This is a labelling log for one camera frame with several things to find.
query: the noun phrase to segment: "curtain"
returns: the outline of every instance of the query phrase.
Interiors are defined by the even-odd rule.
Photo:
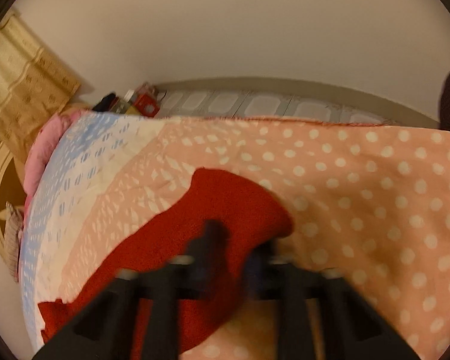
[[[77,91],[78,79],[14,12],[0,23],[0,142],[25,162],[40,128]]]

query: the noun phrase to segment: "bedsheet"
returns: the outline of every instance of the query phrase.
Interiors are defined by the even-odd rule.
[[[277,195],[294,219],[282,253],[339,268],[422,359],[450,343],[450,132],[301,120],[82,116],[30,207],[20,278],[38,349],[37,304],[73,300],[121,240],[174,204],[197,167]],[[271,305],[249,303],[195,358],[274,356]]]

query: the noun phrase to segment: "red garment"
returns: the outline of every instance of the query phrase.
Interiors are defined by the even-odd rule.
[[[69,304],[61,299],[38,305],[47,342],[93,299],[121,268],[150,271],[182,254],[189,240],[199,237],[205,219],[218,219],[229,230],[226,264],[217,273],[207,300],[182,300],[179,305],[181,351],[200,344],[226,322],[241,300],[241,273],[246,257],[258,245],[292,230],[287,211],[264,188],[227,171],[198,169],[190,189],[170,209],[155,216],[119,244]],[[132,359],[140,358],[149,301],[139,306]]]

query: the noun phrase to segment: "wooden headboard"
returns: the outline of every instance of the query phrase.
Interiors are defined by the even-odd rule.
[[[23,166],[15,164],[13,155],[8,148],[0,144],[0,255],[4,258],[5,251],[3,247],[3,234],[5,232],[5,204],[10,202],[15,207],[25,204],[26,194],[23,190],[19,173]]]

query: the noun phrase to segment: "striped pillow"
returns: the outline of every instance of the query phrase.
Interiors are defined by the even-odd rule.
[[[5,264],[16,283],[18,283],[18,258],[23,233],[23,216],[7,202],[7,221],[5,223],[4,248]]]

